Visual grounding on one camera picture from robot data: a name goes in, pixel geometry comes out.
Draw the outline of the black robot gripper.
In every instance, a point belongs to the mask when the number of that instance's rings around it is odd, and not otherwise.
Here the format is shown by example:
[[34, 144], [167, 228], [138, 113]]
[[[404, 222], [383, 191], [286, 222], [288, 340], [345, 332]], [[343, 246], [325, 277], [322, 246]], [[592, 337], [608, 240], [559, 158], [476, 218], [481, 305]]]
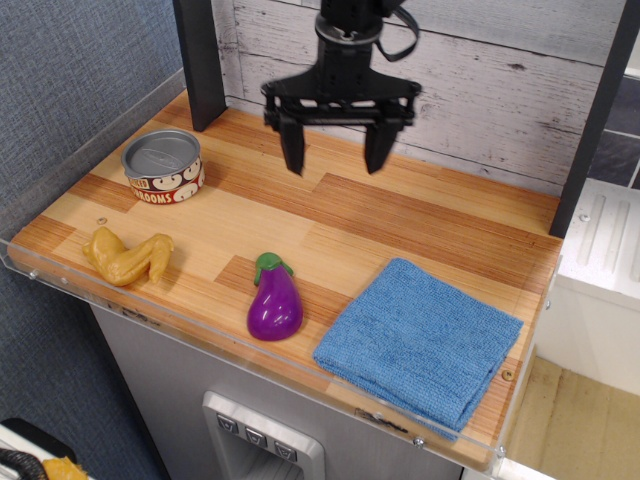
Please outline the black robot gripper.
[[373, 70], [372, 53], [371, 43], [321, 39], [316, 63], [309, 70], [261, 87], [265, 123], [279, 131], [289, 171], [302, 175], [302, 125], [367, 126], [367, 171], [374, 174], [384, 166], [400, 127], [414, 121], [414, 101], [421, 86]]

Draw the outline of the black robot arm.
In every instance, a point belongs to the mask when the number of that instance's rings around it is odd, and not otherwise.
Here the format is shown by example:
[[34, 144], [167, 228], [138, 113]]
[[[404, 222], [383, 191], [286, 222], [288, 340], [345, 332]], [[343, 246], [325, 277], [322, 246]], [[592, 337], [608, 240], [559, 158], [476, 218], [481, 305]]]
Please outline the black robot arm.
[[289, 171], [302, 173], [305, 125], [365, 127], [364, 158], [373, 174], [383, 167], [399, 132], [413, 124], [421, 85], [371, 68], [374, 48], [396, 62], [416, 47], [395, 54], [384, 50], [383, 20], [392, 15], [419, 35], [417, 22], [399, 1], [323, 1], [315, 22], [316, 63], [261, 87], [265, 123], [280, 134]]

